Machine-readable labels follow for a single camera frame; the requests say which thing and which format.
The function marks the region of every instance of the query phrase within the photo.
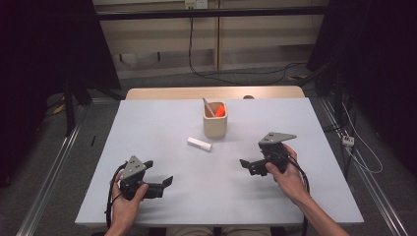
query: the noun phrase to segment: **electrical box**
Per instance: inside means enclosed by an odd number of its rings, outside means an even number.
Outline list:
[[[208,0],[196,0],[196,9],[208,9]]]

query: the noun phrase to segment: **power outlet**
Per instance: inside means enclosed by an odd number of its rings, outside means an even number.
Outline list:
[[[185,0],[185,9],[195,9],[196,8],[196,0]]]
[[[208,9],[208,0],[196,0],[196,9]]]

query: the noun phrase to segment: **metal frame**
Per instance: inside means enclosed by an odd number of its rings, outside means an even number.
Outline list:
[[[260,9],[208,9],[208,10],[171,10],[143,12],[97,12],[55,13],[51,17],[65,21],[121,21],[143,19],[175,19],[175,18],[216,18],[216,17],[256,17],[256,16],[296,16],[322,15],[329,11],[353,10],[355,5],[340,7],[315,6],[291,8],[260,8]]]

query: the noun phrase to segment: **forearm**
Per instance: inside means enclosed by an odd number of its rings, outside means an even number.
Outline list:
[[[296,205],[303,211],[319,235],[349,235],[309,195],[296,201]]]

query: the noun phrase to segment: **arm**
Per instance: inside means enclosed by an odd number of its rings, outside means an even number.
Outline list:
[[[119,185],[117,184],[120,180],[120,175],[116,176],[113,185],[112,199],[113,199],[113,212],[112,212],[112,223],[105,235],[116,236],[126,235],[135,223],[136,216],[138,215],[139,203],[144,198],[147,192],[148,185],[142,185],[137,191],[135,196],[129,201],[121,194]]]
[[[291,147],[284,146],[289,154],[294,159],[297,159],[297,153]],[[349,235],[310,197],[304,187],[300,173],[292,164],[288,165],[287,170],[283,174],[272,163],[267,163],[266,168],[273,175],[274,180],[278,183],[285,196],[303,211],[320,235]]]

